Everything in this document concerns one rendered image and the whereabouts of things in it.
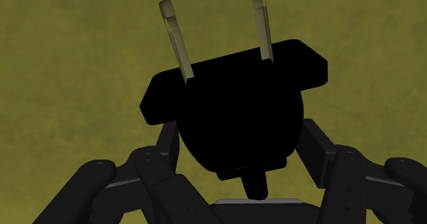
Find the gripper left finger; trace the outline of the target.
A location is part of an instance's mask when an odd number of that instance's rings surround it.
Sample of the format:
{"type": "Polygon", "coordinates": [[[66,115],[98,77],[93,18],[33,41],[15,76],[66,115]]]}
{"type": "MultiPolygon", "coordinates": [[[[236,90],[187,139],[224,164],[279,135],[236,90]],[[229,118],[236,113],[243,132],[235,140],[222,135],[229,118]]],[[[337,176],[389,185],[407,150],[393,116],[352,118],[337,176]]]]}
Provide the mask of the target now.
{"type": "Polygon", "coordinates": [[[165,123],[155,146],[116,166],[92,160],[78,168],[33,224],[120,224],[141,210],[148,224],[224,224],[189,180],[177,174],[177,124],[165,123]]]}

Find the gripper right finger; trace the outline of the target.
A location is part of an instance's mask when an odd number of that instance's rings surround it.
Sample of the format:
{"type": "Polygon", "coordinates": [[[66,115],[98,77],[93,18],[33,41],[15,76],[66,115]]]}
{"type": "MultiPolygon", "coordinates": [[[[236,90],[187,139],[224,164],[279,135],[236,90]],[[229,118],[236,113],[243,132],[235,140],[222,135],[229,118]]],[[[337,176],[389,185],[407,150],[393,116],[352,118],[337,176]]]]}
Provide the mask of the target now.
{"type": "Polygon", "coordinates": [[[333,143],[312,119],[303,121],[296,151],[325,190],[316,224],[427,224],[427,167],[403,157],[383,165],[354,147],[333,143]]]}

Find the black two-prong power plug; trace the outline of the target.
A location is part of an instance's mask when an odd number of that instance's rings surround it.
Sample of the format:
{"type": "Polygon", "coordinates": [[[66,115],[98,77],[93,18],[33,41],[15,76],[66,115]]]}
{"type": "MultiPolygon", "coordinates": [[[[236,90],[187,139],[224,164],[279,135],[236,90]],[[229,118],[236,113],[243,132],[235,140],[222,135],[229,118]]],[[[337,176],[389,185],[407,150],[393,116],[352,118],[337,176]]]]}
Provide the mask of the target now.
{"type": "Polygon", "coordinates": [[[149,125],[174,121],[199,164],[240,178],[249,199],[268,195],[302,130],[302,92],[325,85],[327,61],[297,39],[272,42],[266,0],[252,0],[259,46],[191,63],[172,1],[159,9],[178,67],[156,74],[140,110],[149,125]]]}

